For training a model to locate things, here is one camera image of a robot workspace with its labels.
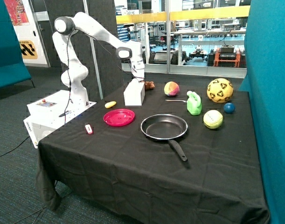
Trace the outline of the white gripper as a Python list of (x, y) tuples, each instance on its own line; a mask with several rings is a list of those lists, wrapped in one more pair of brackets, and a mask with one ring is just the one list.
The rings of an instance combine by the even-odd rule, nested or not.
[(144, 69), (131, 69), (132, 77), (137, 79), (139, 82), (143, 82), (145, 80), (145, 70)]

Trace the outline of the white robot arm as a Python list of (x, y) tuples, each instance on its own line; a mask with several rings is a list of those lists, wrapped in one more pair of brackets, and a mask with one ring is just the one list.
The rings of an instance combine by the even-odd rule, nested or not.
[(130, 60), (132, 94), (143, 93), (141, 42), (122, 42), (84, 12), (56, 18), (52, 40), (63, 68), (61, 82), (70, 91), (70, 106), (98, 102), (122, 87), (120, 64), (126, 59)]

